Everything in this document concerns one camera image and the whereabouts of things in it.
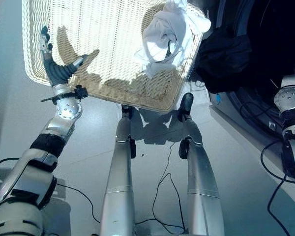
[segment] white towel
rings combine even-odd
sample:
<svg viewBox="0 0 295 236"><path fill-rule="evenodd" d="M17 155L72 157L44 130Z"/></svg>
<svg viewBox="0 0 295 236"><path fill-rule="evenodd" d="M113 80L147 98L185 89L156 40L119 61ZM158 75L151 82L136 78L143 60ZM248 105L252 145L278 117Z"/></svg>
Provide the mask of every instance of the white towel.
<svg viewBox="0 0 295 236"><path fill-rule="evenodd" d="M143 48L134 56L149 78L183 64L192 49L192 32L200 34L210 29L209 19L187 14L186 7L187 0L167 0L144 30Z"/></svg>

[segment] black strap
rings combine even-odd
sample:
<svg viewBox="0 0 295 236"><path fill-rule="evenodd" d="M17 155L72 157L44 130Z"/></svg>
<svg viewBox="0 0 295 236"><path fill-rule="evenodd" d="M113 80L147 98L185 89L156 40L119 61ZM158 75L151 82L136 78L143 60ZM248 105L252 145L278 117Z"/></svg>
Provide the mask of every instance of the black strap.
<svg viewBox="0 0 295 236"><path fill-rule="evenodd" d="M46 98L41 100L41 102L52 100L53 104L57 105L57 101L64 98L75 97L76 99L79 99L81 101L81 99L86 98L88 96L87 89L83 88L82 85L76 85L75 88L76 89L74 89L74 92L68 92L68 93L60 94L54 97Z"/></svg>

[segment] wicker basket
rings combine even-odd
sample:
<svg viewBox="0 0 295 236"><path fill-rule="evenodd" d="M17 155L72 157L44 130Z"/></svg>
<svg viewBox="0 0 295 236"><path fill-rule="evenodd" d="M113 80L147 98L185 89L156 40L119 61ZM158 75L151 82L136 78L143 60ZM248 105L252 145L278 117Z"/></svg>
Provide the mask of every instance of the wicker basket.
<svg viewBox="0 0 295 236"><path fill-rule="evenodd" d="M89 54L69 80L89 95L116 103L168 112L189 75L202 35L194 35L186 63L149 79L133 55L142 47L142 33L165 0L23 0L22 26L26 73L50 85L39 50L39 36L48 26L53 58L60 65ZM188 5L187 11L203 13Z"/></svg>

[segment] washing machine door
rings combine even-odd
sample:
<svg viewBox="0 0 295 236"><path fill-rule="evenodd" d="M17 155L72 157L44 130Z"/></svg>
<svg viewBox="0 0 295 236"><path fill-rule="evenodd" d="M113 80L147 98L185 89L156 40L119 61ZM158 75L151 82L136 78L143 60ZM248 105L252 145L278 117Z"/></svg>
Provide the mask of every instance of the washing machine door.
<svg viewBox="0 0 295 236"><path fill-rule="evenodd" d="M223 96L251 127L280 138L282 121L273 99L283 76L295 73L295 1L243 0L234 31L249 36L252 53L244 86Z"/></svg>

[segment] silver robot limb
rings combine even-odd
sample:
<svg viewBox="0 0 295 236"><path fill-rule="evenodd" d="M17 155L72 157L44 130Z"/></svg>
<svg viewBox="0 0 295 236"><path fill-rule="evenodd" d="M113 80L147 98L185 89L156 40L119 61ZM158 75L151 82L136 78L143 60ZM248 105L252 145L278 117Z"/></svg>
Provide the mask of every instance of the silver robot limb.
<svg viewBox="0 0 295 236"><path fill-rule="evenodd" d="M122 118L116 131L115 150L110 166L104 198L101 236L134 235L134 200L131 158L135 143L130 136L131 107L122 106Z"/></svg>
<svg viewBox="0 0 295 236"><path fill-rule="evenodd" d="M201 133L190 116L193 95L186 93L179 109L183 137L179 155L188 160L188 229L190 235L223 236L223 214L214 173Z"/></svg>
<svg viewBox="0 0 295 236"><path fill-rule="evenodd" d="M84 55L72 64L57 65L48 45L47 28L41 32L41 51L50 79L56 105L55 116L46 124L38 138L24 152L0 187L0 235L40 236L43 222L40 209L50 200L57 183L52 172L66 145L75 121L81 116L80 99L86 89L76 86L74 92L68 79L87 59Z"/></svg>
<svg viewBox="0 0 295 236"><path fill-rule="evenodd" d="M283 120L283 170L289 177L295 178L295 74L283 78L274 103Z"/></svg>

